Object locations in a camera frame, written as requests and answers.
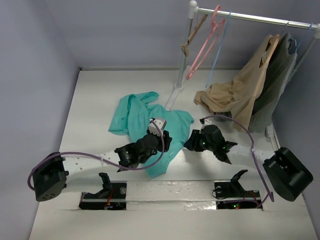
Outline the blue plastic hanger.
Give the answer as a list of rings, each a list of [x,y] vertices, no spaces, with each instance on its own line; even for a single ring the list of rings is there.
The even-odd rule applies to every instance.
[[[216,56],[215,56],[214,62],[212,64],[212,67],[211,67],[211,70],[210,70],[210,73],[209,73],[205,88],[207,88],[210,85],[211,81],[212,81],[212,75],[213,75],[213,72],[215,70],[215,67],[216,67],[216,64],[217,64],[217,61],[218,61],[222,46],[224,44],[225,36],[226,36],[227,30],[228,30],[228,27],[229,27],[229,21],[230,21],[230,18],[231,18],[231,13],[232,13],[232,11],[230,10],[229,13],[228,13],[227,21],[226,21],[226,24],[225,24],[225,27],[224,27],[224,30],[223,30],[223,35],[222,35],[218,50],[216,52]]]

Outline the teal t shirt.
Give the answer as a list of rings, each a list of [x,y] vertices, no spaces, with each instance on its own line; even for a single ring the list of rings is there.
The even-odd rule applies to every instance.
[[[128,135],[132,142],[136,142],[146,135],[151,118],[166,120],[165,130],[169,132],[172,141],[161,160],[155,166],[146,169],[151,178],[166,173],[170,162],[188,140],[191,124],[195,121],[187,111],[167,111],[160,104],[151,104],[158,97],[159,94],[154,91],[124,96],[119,101],[108,129],[115,135]]]

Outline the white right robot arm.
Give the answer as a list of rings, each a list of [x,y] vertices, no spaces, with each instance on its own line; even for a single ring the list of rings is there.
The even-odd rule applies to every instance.
[[[286,147],[276,151],[254,150],[226,141],[218,126],[204,125],[194,129],[184,144],[189,151],[210,151],[222,163],[255,168],[262,167],[275,192],[283,199],[293,202],[314,180],[311,172]]]

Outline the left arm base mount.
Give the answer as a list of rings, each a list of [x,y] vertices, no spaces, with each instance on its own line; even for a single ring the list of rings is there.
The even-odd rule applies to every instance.
[[[82,192],[81,210],[122,211],[127,209],[127,182],[111,182],[107,173],[99,173],[102,189],[97,193]]]

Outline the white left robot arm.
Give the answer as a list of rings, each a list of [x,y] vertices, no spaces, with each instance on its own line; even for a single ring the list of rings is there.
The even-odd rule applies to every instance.
[[[81,152],[53,152],[30,173],[28,184],[37,202],[56,198],[61,193],[87,192],[95,199],[106,199],[113,190],[111,173],[144,170],[142,164],[170,149],[169,132],[147,134],[102,156]]]

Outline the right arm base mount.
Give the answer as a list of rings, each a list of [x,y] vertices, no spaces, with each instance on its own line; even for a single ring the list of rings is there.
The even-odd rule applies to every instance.
[[[245,190],[239,180],[247,169],[240,170],[230,180],[217,180],[211,191],[218,210],[263,209],[258,190]]]

